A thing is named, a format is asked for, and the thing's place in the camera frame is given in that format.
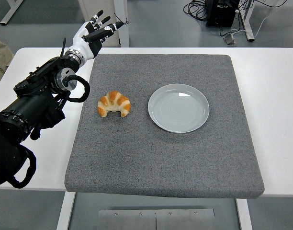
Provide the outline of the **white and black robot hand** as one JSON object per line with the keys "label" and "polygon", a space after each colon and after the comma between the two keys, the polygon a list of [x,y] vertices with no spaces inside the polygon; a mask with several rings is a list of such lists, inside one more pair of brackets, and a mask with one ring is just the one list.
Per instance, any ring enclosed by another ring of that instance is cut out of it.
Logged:
{"label": "white and black robot hand", "polygon": [[103,14],[100,10],[91,19],[85,22],[73,37],[72,46],[66,51],[68,56],[73,56],[78,59],[78,63],[82,66],[87,60],[95,58],[102,44],[111,37],[115,31],[123,25],[129,24],[128,21],[117,21],[108,25],[104,25],[110,20],[110,16],[99,21]]}

